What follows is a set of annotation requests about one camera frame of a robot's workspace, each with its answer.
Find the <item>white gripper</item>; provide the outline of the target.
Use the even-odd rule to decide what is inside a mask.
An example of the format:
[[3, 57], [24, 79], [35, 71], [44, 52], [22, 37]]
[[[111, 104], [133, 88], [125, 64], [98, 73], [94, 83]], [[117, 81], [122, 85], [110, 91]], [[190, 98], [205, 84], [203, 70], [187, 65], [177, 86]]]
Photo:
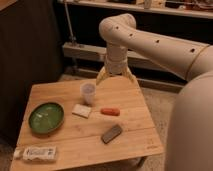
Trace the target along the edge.
[[107, 79], [110, 74], [119, 75], [122, 74], [128, 78], [132, 83], [136, 83], [136, 77], [131, 73], [130, 69], [127, 68], [127, 58], [109, 58], [106, 57], [104, 61], [104, 67], [102, 68], [96, 78], [96, 84], [100, 84], [103, 80]]

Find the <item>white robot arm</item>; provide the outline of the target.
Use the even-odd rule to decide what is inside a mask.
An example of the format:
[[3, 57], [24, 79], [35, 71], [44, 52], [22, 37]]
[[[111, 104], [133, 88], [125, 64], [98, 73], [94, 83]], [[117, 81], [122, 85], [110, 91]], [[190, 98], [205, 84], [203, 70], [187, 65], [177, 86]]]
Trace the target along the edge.
[[181, 86], [168, 124], [165, 171], [213, 171], [213, 45], [140, 30], [129, 13], [102, 19], [106, 56], [96, 82], [136, 76], [129, 50], [173, 74]]

